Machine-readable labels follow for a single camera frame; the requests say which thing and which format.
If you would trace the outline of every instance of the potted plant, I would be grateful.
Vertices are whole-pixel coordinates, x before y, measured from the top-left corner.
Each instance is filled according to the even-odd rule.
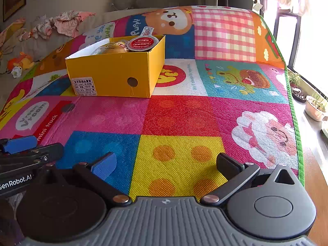
[[[327,115],[323,101],[323,97],[316,92],[312,96],[306,96],[305,111],[312,119],[318,122],[322,121]]]
[[[301,82],[300,74],[293,73],[293,72],[290,71],[288,73],[288,78],[289,78],[290,87],[292,87],[292,89],[299,87],[300,82]]]
[[[301,83],[301,76],[298,73],[289,72],[288,73],[290,87],[292,89],[292,96],[296,101],[306,102],[306,94],[302,93],[299,89]]]

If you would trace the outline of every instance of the green mat border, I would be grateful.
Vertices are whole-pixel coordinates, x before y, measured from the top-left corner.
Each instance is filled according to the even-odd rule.
[[[284,61],[284,64],[285,64],[285,78],[286,78],[286,83],[287,83],[288,100],[289,100],[289,105],[290,105],[290,109],[291,109],[291,113],[292,113],[292,118],[293,118],[293,123],[294,123],[294,130],[295,130],[295,136],[296,136],[296,148],[297,148],[297,156],[298,156],[298,179],[299,179],[299,181],[302,183],[302,185],[304,187],[305,186],[305,174],[304,174],[303,148],[302,148],[300,130],[298,128],[297,118],[296,118],[294,104],[293,104],[292,91],[291,91],[289,80],[288,80],[288,69],[287,69],[287,65],[286,65],[286,62],[285,62],[285,60],[284,60],[284,58],[283,58],[283,56],[282,56],[282,54],[281,54],[281,52],[279,50],[279,47],[277,45],[277,42],[276,42],[275,38],[273,37],[270,29],[268,28],[268,25],[265,23],[265,21],[264,21],[264,19],[263,19],[263,17],[261,15],[259,15],[259,14],[257,14],[257,15],[261,18],[261,20],[265,24],[268,32],[271,35],[272,41],[275,44],[275,46],[277,47],[277,50],[279,52],[279,55],[280,55],[281,59]]]

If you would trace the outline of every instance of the cartoon puppy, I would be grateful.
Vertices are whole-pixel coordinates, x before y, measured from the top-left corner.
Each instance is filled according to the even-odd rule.
[[[148,26],[154,28],[158,35],[186,33],[192,25],[192,12],[190,6],[164,8],[143,14]]]

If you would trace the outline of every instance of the yellow shoe box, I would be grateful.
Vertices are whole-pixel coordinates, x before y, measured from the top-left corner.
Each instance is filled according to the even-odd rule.
[[[148,52],[90,55],[109,42],[137,36],[107,38],[66,57],[66,67],[76,95],[149,98],[165,60],[165,36]]]

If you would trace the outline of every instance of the bed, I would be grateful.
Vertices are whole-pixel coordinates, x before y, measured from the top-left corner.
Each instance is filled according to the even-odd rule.
[[[146,25],[166,35],[152,97],[75,96],[65,57],[104,36],[137,35]],[[262,168],[287,163],[304,185],[286,64],[262,17],[198,5],[139,11],[92,27],[16,85],[0,112],[0,138],[62,143],[59,168],[115,152],[117,167],[106,182],[133,199],[201,198],[226,182],[215,166],[221,152]]]

